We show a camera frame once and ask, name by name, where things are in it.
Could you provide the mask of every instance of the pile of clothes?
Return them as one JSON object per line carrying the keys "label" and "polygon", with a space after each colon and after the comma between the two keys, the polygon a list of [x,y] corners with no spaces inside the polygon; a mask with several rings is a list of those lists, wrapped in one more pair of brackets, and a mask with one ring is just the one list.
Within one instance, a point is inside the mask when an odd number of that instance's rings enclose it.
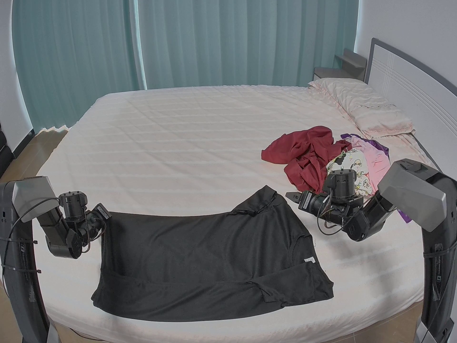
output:
{"label": "pile of clothes", "polygon": [[[262,150],[262,160],[287,164],[284,172],[301,192],[321,193],[328,173],[353,169],[357,173],[356,194],[373,196],[390,168],[389,149],[376,140],[356,134],[342,134],[334,143],[332,130],[316,126],[283,134]],[[411,219],[400,213],[406,222]]]}

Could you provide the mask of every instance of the robotic arm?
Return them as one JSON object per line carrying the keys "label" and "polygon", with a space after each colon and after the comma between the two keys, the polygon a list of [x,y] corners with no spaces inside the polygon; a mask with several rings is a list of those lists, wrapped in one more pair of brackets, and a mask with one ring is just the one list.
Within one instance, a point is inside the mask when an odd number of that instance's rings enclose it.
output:
{"label": "robotic arm", "polygon": [[418,161],[403,159],[392,164],[364,204],[355,193],[356,176],[349,169],[333,171],[321,194],[289,192],[286,197],[299,209],[339,225],[338,231],[357,242],[379,232],[397,208],[408,214],[422,227],[425,263],[424,307],[414,343],[447,342],[454,325],[450,315],[457,278],[457,182]]}
{"label": "robotic arm", "polygon": [[[87,197],[68,192],[56,197],[48,177],[0,185],[0,255],[2,279],[23,336],[23,343],[60,342],[49,322],[35,264],[31,220],[37,218],[49,251],[77,259],[105,229],[111,214],[101,203],[86,210]],[[62,215],[63,206],[66,217]]]}

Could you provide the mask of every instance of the purple garment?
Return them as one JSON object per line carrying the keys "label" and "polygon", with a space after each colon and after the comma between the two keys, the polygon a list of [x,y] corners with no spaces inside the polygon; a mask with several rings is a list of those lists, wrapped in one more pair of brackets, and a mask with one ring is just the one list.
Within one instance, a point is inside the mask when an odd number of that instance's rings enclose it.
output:
{"label": "purple garment", "polygon": [[341,135],[341,138],[344,140],[348,137],[351,137],[351,136],[356,136],[358,137],[359,139],[361,140],[364,140],[365,142],[368,142],[370,145],[374,146],[375,148],[377,148],[378,150],[381,150],[383,151],[387,157],[389,157],[389,148],[388,147],[385,147],[383,145],[381,145],[378,141],[376,140],[367,140],[367,139],[364,139],[362,137],[360,137],[358,134],[342,134]]}
{"label": "purple garment", "polygon": [[403,220],[406,222],[406,223],[409,223],[410,221],[412,221],[409,216],[407,214],[405,214],[403,211],[400,211],[398,210],[398,213],[400,214],[400,216],[403,218]]}

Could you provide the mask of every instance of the black t-shirt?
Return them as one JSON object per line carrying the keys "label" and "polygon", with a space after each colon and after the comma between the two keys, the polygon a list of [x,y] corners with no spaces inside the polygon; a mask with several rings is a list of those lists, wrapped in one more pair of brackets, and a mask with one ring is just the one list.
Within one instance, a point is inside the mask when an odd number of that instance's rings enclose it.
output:
{"label": "black t-shirt", "polygon": [[190,322],[332,297],[333,282],[319,265],[311,234],[265,186],[223,214],[112,213],[92,300],[120,317]]}

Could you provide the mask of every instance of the red garment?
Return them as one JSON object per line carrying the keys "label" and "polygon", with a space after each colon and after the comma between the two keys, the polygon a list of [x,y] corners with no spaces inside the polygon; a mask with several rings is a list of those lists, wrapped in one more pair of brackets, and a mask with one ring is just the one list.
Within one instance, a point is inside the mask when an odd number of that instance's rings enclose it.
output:
{"label": "red garment", "polygon": [[332,130],[324,126],[283,134],[262,150],[262,160],[287,164],[284,172],[299,191],[320,193],[327,164],[343,150],[351,149],[345,140],[333,141]]}

